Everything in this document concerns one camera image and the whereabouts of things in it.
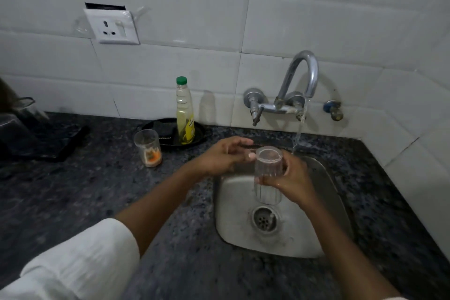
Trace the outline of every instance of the plastic bottle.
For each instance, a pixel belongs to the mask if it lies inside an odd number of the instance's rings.
[[[176,125],[181,144],[188,144],[195,136],[194,109],[188,79],[184,76],[176,78]]]

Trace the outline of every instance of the water stream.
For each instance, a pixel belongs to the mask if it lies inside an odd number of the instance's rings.
[[[300,124],[298,125],[297,134],[295,135],[295,138],[292,141],[292,153],[300,150],[301,147],[301,132],[303,131],[303,125],[305,124],[305,119],[307,116],[307,110],[308,110],[308,103],[310,101],[310,98],[305,99],[305,106],[303,107],[303,115],[300,120]]]

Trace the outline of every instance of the green bottle cap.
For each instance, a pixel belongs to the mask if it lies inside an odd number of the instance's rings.
[[[184,76],[178,76],[178,77],[176,78],[176,83],[177,83],[178,85],[180,85],[180,86],[183,86],[183,85],[185,85],[185,84],[188,83],[188,79],[187,79],[186,77],[184,77]]]

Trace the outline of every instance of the stainless steel sink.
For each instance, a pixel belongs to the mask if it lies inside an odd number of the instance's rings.
[[[334,178],[316,158],[299,155],[319,197],[342,229],[354,237],[346,208]],[[315,258],[323,255],[311,222],[300,207],[283,196],[280,203],[259,203],[253,190],[254,164],[240,164],[235,171],[215,179],[216,228],[225,242],[268,254]]]

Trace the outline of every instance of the bottle label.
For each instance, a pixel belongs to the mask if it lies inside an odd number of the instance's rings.
[[[186,141],[189,142],[194,138],[195,135],[195,127],[194,127],[194,115],[191,115],[188,123],[186,124]]]

